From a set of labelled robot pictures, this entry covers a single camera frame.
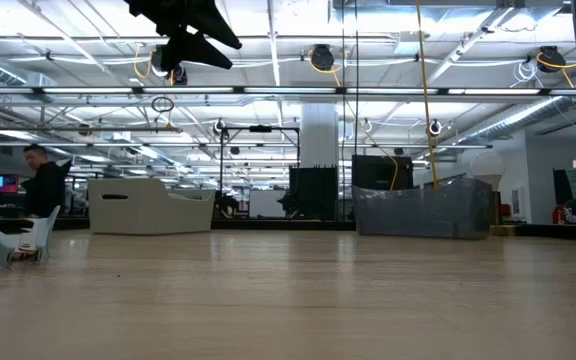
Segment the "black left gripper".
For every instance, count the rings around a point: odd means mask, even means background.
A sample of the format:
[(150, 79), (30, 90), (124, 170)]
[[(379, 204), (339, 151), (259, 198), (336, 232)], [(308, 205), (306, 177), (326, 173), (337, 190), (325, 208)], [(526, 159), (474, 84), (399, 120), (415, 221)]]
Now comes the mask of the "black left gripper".
[[(160, 67), (164, 71), (171, 71), (184, 61), (231, 69), (231, 60), (210, 44), (203, 34), (233, 49), (242, 48), (242, 43), (220, 13), (215, 0), (124, 2), (128, 4), (131, 15), (142, 15), (153, 22), (157, 34), (172, 36), (161, 50)], [(203, 34), (187, 33), (189, 25)]]

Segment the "white square pillar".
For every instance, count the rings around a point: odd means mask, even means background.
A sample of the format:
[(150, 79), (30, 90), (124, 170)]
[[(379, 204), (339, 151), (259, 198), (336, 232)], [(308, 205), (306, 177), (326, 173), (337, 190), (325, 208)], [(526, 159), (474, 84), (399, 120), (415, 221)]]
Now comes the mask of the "white square pillar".
[(300, 118), (300, 164), (305, 168), (338, 165), (338, 116), (334, 103), (304, 103)]

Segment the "light grey plastic bin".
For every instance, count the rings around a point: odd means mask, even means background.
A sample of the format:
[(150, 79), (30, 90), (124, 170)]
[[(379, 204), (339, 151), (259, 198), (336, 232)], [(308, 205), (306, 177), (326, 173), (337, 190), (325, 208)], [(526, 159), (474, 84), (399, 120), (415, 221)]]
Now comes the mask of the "light grey plastic bin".
[(171, 235), (211, 229), (215, 192), (169, 191), (157, 179), (88, 183), (90, 230), (110, 235)]

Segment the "black equipment box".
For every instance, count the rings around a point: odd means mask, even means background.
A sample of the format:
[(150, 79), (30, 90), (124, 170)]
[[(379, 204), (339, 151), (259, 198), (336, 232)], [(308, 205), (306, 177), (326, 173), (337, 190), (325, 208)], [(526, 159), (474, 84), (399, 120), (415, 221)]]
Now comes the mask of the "black equipment box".
[(410, 157), (352, 156), (352, 185), (372, 190), (412, 189), (413, 162)]
[(296, 216), (336, 219), (339, 171), (337, 167), (293, 167), (289, 171), (287, 211)]

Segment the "translucent dark plastic bin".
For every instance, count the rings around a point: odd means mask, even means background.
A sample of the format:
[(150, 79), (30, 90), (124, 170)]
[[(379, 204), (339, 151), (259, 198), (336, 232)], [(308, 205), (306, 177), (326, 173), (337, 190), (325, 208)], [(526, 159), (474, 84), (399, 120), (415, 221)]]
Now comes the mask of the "translucent dark plastic bin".
[(471, 178), (438, 189), (353, 188), (353, 212), (363, 236), (483, 239), (490, 229), (493, 199), (489, 184)]

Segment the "wooden bulb holder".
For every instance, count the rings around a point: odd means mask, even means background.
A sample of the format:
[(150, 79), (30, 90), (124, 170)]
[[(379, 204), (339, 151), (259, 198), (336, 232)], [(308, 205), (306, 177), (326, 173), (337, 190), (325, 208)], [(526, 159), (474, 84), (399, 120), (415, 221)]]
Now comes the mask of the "wooden bulb holder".
[(503, 210), (501, 202), (501, 193), (499, 191), (492, 192), (492, 203), (490, 213), (490, 235), (498, 237), (511, 237), (515, 235), (515, 228), (513, 225), (505, 225), (503, 223)]

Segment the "long light rail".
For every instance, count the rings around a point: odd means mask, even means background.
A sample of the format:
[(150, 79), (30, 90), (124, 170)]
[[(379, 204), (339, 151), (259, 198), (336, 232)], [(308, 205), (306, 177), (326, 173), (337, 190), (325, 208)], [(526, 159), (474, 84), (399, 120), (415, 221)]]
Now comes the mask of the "long light rail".
[(297, 86), (199, 86), (199, 87), (0, 87), (10, 95), (360, 95), (381, 96), (576, 96), (576, 88), (407, 88), (407, 87), (297, 87)]

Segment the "black gantry frame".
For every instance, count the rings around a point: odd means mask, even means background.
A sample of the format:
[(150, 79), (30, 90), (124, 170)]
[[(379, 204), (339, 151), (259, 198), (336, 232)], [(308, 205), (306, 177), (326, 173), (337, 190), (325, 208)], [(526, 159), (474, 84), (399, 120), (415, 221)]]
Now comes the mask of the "black gantry frame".
[(301, 167), (301, 136), (296, 127), (225, 125), (216, 127), (218, 178), (214, 218), (283, 219)]

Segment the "black aluminium table frame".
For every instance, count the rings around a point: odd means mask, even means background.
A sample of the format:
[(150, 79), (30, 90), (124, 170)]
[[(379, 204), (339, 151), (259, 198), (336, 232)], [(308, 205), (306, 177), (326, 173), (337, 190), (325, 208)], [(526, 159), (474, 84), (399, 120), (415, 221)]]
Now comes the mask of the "black aluminium table frame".
[[(282, 231), (354, 231), (352, 222), (288, 221), (288, 220), (226, 220), (211, 223), (212, 230), (282, 230)], [(489, 234), (501, 237), (543, 237), (576, 240), (576, 225), (494, 225)]]

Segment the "silver ventilation duct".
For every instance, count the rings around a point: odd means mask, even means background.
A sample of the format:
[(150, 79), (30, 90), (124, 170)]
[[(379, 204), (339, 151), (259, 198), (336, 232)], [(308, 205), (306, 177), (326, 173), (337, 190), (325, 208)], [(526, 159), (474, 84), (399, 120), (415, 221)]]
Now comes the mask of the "silver ventilation duct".
[(489, 117), (470, 132), (462, 134), (457, 145), (472, 145), (509, 135), (517, 130), (538, 123), (544, 119), (561, 114), (568, 110), (575, 101), (572, 97), (556, 96), (530, 104), (519, 104)]

